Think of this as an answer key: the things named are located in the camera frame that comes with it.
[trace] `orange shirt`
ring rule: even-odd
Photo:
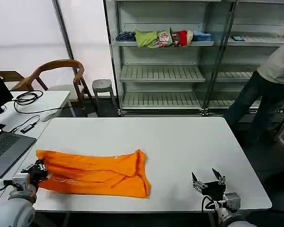
[[[122,156],[90,157],[37,150],[51,174],[39,187],[60,193],[147,198],[146,155],[141,150]]]

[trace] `person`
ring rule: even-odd
[[[284,38],[284,24],[279,36]],[[257,114],[243,143],[252,145],[270,125],[284,100],[284,44],[280,46],[252,75],[238,98],[226,111],[224,118],[231,129],[259,97]]]

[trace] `laptop keyboard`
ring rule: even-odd
[[[0,156],[7,151],[20,137],[6,135],[0,140]]]

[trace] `white mouse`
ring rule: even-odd
[[[45,112],[40,114],[40,121],[46,122],[46,121],[52,119],[55,116],[56,113],[57,113],[57,110],[45,111]]]

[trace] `white desk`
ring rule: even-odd
[[[11,92],[14,98],[16,98],[18,95],[24,93],[24,92]],[[39,98],[37,101],[34,103],[27,105],[27,106],[18,106],[18,110],[21,110],[23,112],[34,112],[34,111],[40,111],[40,110],[46,110],[46,109],[51,109],[51,108],[58,108],[58,107],[63,107],[68,101],[68,96],[69,96],[69,91],[46,91],[44,92],[43,96]],[[21,125],[24,123],[27,119],[34,115],[38,114],[20,114],[17,113],[14,109],[13,106],[14,102],[9,102],[6,103],[5,106],[7,109],[5,110],[4,113],[0,114],[0,123],[6,124],[6,127],[3,128],[4,131],[10,131],[14,127]],[[37,120],[38,118],[34,118],[29,123],[33,123]],[[28,131],[25,135],[29,137],[33,137],[38,139],[43,132],[43,130],[47,127],[48,123],[47,122],[38,122],[38,124],[35,125],[35,127]],[[23,135],[20,132],[20,129],[16,132],[17,134]],[[4,179],[11,179],[12,176],[15,174],[15,172],[18,170],[19,166],[21,165],[22,161],[25,159],[26,155],[28,154],[25,153],[20,160],[14,164],[14,166],[4,175]]]
[[[149,199],[67,195],[39,189],[36,210],[90,212],[201,211],[202,195],[192,186],[193,171],[203,182],[226,176],[227,192],[241,197],[242,210],[271,207],[257,175],[223,118],[55,118],[21,168],[36,160],[37,149],[90,155],[124,155],[141,149],[148,157]],[[8,198],[6,190],[0,203]]]

